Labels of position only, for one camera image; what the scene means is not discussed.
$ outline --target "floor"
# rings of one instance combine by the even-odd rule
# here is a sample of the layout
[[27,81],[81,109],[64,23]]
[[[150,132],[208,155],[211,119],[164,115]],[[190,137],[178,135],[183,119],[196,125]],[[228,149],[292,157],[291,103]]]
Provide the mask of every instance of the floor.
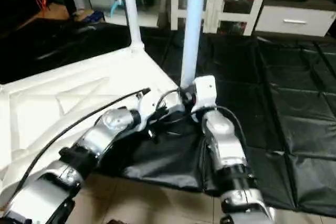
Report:
[[[76,206],[67,224],[219,223],[223,216],[218,199],[121,178],[92,175],[75,198]],[[277,210],[276,224],[335,224],[336,219]]]

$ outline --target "white frame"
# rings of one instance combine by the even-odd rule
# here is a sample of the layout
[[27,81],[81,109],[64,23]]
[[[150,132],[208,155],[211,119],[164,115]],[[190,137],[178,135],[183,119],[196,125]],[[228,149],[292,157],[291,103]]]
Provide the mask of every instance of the white frame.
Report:
[[[7,204],[36,154],[69,124],[127,93],[147,87],[158,93],[177,88],[144,51],[135,0],[125,3],[130,47],[0,84],[0,207]],[[137,104],[137,98],[131,97],[115,108],[136,108]],[[101,113],[53,144],[34,167],[30,179],[58,159],[58,151],[71,146]]]

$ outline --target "black mat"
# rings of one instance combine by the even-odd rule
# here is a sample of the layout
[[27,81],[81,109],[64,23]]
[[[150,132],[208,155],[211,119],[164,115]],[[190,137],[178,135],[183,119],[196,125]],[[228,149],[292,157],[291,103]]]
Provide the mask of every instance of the black mat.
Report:
[[[141,32],[146,51],[178,83],[183,33]],[[107,24],[38,20],[0,41],[12,69],[0,83],[125,47],[127,34]],[[241,120],[248,161],[270,206],[336,217],[335,71],[335,44],[201,38],[197,75],[215,75],[217,103]],[[217,196],[200,127],[186,120],[153,130],[156,141],[144,133],[120,141],[99,171]]]

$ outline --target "black cable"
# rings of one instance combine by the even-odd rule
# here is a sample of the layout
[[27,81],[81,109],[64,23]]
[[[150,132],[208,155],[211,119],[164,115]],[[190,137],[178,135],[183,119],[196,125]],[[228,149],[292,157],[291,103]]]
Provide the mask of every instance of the black cable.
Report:
[[210,107],[203,107],[203,108],[200,108],[198,110],[195,110],[193,112],[190,112],[178,119],[175,119],[173,121],[168,121],[168,122],[163,122],[163,124],[165,125],[170,125],[170,124],[174,124],[174,123],[177,123],[177,122],[180,122],[180,121],[183,121],[187,118],[189,118],[191,115],[199,112],[199,111],[203,111],[203,110],[208,110],[208,109],[221,109],[221,110],[224,110],[226,113],[230,114],[230,116],[232,116],[234,118],[234,120],[236,121],[237,125],[238,125],[238,128],[239,128],[239,131],[240,131],[240,134],[241,134],[241,137],[243,139],[243,142],[245,144],[245,146],[247,145],[247,142],[246,142],[246,137],[245,137],[245,134],[244,134],[244,131],[243,131],[243,127],[238,119],[238,117],[230,110],[228,109],[227,107],[224,107],[224,106],[219,106],[219,105],[215,105],[215,106],[210,106]]
[[67,133],[69,130],[71,130],[73,127],[75,127],[76,125],[78,125],[79,123],[81,123],[82,121],[84,121],[85,119],[91,117],[92,115],[94,115],[94,114],[96,114],[96,113],[98,113],[98,112],[100,112],[100,111],[102,111],[102,110],[104,110],[104,109],[106,109],[106,108],[108,108],[108,107],[114,105],[114,104],[116,104],[117,102],[120,102],[120,101],[122,101],[122,100],[124,100],[124,99],[126,99],[126,98],[128,98],[128,97],[131,97],[132,95],[138,94],[138,93],[140,93],[140,92],[146,94],[146,93],[148,93],[149,91],[150,91],[150,89],[147,88],[147,89],[141,89],[141,90],[138,90],[138,91],[136,91],[136,92],[132,92],[132,93],[130,93],[130,94],[124,95],[124,96],[122,96],[122,97],[120,97],[120,98],[118,98],[118,99],[116,99],[116,100],[114,100],[114,101],[112,101],[112,102],[109,102],[108,104],[106,104],[106,105],[104,105],[104,106],[102,106],[102,107],[100,107],[100,108],[98,108],[98,109],[96,109],[96,110],[90,112],[89,114],[83,116],[83,117],[80,118],[79,120],[75,121],[73,124],[71,124],[71,125],[69,125],[68,127],[66,127],[64,130],[62,130],[62,131],[61,131],[59,134],[57,134],[53,139],[51,139],[51,140],[49,141],[49,143],[47,143],[47,144],[42,148],[42,150],[36,155],[36,157],[34,158],[34,160],[32,161],[32,163],[30,164],[30,166],[27,168],[26,172],[25,172],[24,175],[22,176],[22,178],[21,178],[19,184],[17,185],[17,187],[16,187],[16,189],[15,189],[13,195],[12,195],[12,198],[15,196],[15,194],[16,194],[17,192],[19,192],[19,191],[22,189],[22,187],[23,187],[24,183],[26,182],[26,180],[27,180],[27,178],[28,178],[30,172],[33,170],[34,166],[36,165],[36,163],[38,162],[38,160],[41,158],[41,156],[44,154],[44,152],[46,152],[46,151],[49,149],[49,147],[50,147],[54,142],[56,142],[61,136],[63,136],[65,133]]
[[167,95],[169,95],[170,93],[178,92],[178,91],[179,91],[179,89],[172,89],[172,90],[169,90],[169,91],[163,93],[163,95],[160,97],[159,101],[158,101],[157,104],[156,104],[156,108],[155,108],[155,110],[158,110],[158,109],[159,109],[161,102],[163,101],[163,99],[164,99]]

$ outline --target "black plastic sheet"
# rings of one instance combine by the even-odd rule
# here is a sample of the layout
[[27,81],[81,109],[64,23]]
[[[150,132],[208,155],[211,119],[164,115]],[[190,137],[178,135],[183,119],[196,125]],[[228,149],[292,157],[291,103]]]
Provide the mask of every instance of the black plastic sheet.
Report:
[[[0,83],[125,47],[127,34],[108,24],[38,20],[0,40],[13,70]],[[183,33],[141,34],[147,53],[178,84]],[[201,37],[197,75],[215,75],[217,103],[240,119],[247,159],[270,206],[336,217],[335,71],[335,44]],[[199,125],[189,119],[153,131],[155,140],[143,132],[119,141],[99,172],[219,195]]]

